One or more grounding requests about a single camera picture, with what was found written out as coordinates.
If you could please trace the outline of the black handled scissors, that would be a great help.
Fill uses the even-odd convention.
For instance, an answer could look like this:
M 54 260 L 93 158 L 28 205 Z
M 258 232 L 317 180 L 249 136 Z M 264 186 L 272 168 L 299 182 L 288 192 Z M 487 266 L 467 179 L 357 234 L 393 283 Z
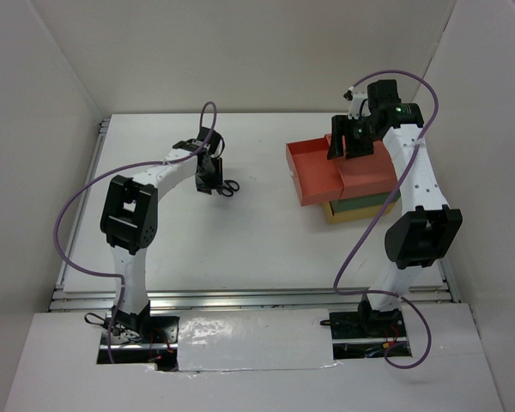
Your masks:
M 218 190 L 218 193 L 224 197 L 233 197 L 236 192 L 240 189 L 239 183 L 235 180 L 226 179 L 222 183 L 222 187 Z

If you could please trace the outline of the red top drawer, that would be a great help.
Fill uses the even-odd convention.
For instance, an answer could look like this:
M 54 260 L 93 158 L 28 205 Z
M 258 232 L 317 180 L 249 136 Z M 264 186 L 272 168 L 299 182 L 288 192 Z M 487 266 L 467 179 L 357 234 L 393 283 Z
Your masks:
M 330 136 L 286 144 L 286 158 L 302 206 L 391 191 L 397 176 L 381 142 L 373 154 L 328 160 Z

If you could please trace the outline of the yellow bottom drawer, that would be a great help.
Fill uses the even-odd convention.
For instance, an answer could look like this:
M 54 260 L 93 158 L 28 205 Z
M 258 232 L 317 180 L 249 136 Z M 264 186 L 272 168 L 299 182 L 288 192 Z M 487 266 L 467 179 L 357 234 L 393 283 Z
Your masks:
M 325 219 L 329 224 L 339 224 L 348 221 L 372 219 L 381 210 L 382 206 L 375 205 L 360 209 L 335 212 L 330 203 L 323 203 L 322 208 L 325 214 Z

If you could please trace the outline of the green drawer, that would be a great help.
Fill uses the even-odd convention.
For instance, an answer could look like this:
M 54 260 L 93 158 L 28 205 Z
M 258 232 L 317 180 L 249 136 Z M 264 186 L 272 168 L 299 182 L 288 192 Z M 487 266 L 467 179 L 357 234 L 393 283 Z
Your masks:
M 381 206 L 389 195 L 390 192 L 384 192 L 363 197 L 352 197 L 330 201 L 330 207 L 333 213 L 341 213 L 350 210 L 369 208 L 372 206 Z

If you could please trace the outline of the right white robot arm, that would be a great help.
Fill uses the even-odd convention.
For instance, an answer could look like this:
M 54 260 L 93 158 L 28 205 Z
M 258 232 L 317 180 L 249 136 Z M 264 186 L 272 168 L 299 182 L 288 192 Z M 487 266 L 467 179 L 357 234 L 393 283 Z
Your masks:
M 331 121 L 328 159 L 372 155 L 374 143 L 383 143 L 397 176 L 393 193 L 402 201 L 401 217 L 385 233 L 388 268 L 357 309 L 359 331 L 377 337 L 400 319 L 399 299 L 415 279 L 446 255 L 463 217 L 435 178 L 424 139 L 429 124 L 418 105 L 400 100 L 396 81 L 378 80 L 364 94 L 344 97 L 350 109 Z

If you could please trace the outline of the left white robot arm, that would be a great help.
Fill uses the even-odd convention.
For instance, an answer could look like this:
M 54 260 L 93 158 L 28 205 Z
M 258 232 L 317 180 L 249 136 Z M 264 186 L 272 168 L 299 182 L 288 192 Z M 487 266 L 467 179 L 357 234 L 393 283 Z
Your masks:
M 146 287 L 147 249 L 158 233 L 160 200 L 176 185 L 194 178 L 198 192 L 223 192 L 222 135 L 201 127 L 197 138 L 180 141 L 156 166 L 131 177 L 112 178 L 100 230 L 111 247 L 118 282 L 113 311 L 121 331 L 132 342 L 145 341 L 152 332 Z

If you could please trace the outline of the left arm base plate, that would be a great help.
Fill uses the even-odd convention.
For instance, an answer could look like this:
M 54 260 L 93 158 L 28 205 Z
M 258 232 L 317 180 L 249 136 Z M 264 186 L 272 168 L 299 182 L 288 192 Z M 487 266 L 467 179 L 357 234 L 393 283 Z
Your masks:
M 111 345 L 118 348 L 163 348 L 175 349 L 179 339 L 179 317 L 153 317 L 149 329 L 136 332 L 126 326 L 117 325 L 112 329 Z

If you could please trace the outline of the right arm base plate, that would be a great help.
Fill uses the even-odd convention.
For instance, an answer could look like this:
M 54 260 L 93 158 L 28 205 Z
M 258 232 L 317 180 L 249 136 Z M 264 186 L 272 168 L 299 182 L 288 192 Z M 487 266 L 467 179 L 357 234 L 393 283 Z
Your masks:
M 379 324 L 364 324 L 357 312 L 331 312 L 319 324 L 330 328 L 334 340 L 402 338 L 406 328 L 402 316 Z

